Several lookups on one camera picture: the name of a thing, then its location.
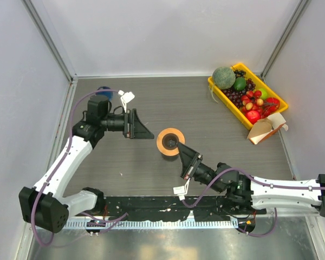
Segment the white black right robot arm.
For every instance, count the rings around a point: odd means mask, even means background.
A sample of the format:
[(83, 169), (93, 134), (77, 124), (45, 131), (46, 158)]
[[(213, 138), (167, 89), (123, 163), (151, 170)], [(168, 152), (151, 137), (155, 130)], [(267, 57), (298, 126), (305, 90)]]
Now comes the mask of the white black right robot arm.
[(216, 170), (203, 164), (203, 157), (192, 148), (178, 143), (182, 163), (181, 178), (194, 179), (207, 189), (226, 193), (240, 213), (267, 208), (292, 208), (318, 212), (325, 218), (325, 174), (309, 180), (260, 178), (243, 170), (218, 163)]

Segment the blue ribbed glass dripper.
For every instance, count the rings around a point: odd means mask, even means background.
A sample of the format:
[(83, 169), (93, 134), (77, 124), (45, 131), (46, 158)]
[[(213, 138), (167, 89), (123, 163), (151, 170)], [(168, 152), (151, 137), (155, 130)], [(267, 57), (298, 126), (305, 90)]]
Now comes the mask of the blue ribbed glass dripper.
[(107, 99), (109, 101), (112, 101), (112, 99), (113, 99), (113, 91), (111, 90), (110, 87), (102, 86), (102, 87), (99, 87), (97, 90), (98, 90), (98, 92), (96, 93), (96, 95), (104, 95), (104, 96), (107, 97)]

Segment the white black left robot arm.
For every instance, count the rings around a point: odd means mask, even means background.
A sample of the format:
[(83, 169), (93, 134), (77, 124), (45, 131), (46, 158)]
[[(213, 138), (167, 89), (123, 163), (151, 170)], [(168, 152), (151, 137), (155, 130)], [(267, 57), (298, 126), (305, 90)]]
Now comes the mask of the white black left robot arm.
[(23, 219), (33, 228), (58, 233), (70, 217), (82, 212), (95, 216), (103, 213), (106, 202), (100, 190), (86, 187), (68, 197), (64, 196), (64, 191), (106, 132), (121, 132), (129, 139), (154, 139), (154, 134), (140, 121), (137, 110), (127, 108), (134, 94), (119, 91), (118, 95), (120, 114), (112, 110), (103, 90), (89, 94), (82, 119), (71, 125), (68, 141), (50, 169), (32, 188), (21, 189), (18, 198)]

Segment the wooden ring dripper holder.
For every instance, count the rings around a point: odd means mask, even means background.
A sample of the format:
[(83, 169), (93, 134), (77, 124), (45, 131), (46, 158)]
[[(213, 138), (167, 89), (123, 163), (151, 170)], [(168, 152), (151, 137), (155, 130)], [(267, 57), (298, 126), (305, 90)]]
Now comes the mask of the wooden ring dripper holder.
[(185, 144), (183, 133), (176, 128), (166, 128), (159, 133), (156, 144), (161, 154), (176, 155), (179, 154), (177, 148), (179, 142)]

